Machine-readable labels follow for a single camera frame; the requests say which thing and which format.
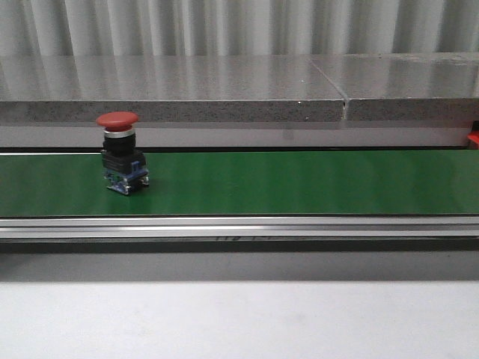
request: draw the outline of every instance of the red mushroom button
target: red mushroom button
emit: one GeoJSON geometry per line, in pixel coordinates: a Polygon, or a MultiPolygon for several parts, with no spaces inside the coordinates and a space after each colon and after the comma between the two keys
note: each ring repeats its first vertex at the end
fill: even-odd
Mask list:
{"type": "Polygon", "coordinates": [[[97,118],[97,124],[106,128],[108,132],[123,132],[132,128],[138,121],[138,115],[134,112],[109,112],[97,118]]]}

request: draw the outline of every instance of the conveyor belt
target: conveyor belt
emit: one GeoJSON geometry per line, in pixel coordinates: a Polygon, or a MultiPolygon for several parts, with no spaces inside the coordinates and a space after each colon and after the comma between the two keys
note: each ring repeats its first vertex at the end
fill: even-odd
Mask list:
{"type": "Polygon", "coordinates": [[[105,188],[100,155],[5,155],[0,234],[477,236],[478,159],[476,150],[147,153],[151,186],[126,197],[105,188]]]}

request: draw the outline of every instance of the green conveyor belt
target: green conveyor belt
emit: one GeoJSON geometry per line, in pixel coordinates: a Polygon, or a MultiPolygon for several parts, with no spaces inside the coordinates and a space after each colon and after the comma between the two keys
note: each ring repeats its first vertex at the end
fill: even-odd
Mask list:
{"type": "Polygon", "coordinates": [[[479,151],[147,153],[150,187],[108,190],[100,155],[0,156],[0,217],[479,214],[479,151]]]}

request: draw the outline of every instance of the metal frame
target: metal frame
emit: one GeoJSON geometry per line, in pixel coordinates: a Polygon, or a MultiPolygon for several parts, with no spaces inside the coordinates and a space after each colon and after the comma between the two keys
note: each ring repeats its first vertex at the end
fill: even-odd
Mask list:
{"type": "Polygon", "coordinates": [[[224,216],[0,219],[0,242],[201,237],[479,238],[479,216],[224,216]]]}

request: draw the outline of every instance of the red object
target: red object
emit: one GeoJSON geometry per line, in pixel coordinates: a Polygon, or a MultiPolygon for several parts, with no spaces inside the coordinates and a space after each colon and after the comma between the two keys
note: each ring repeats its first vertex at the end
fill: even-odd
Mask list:
{"type": "Polygon", "coordinates": [[[476,144],[476,147],[479,147],[479,131],[473,131],[467,135],[467,138],[476,144]]]}
{"type": "Polygon", "coordinates": [[[132,128],[138,121],[138,115],[134,112],[109,112],[97,118],[97,124],[106,128],[109,132],[123,132],[132,128]]]}

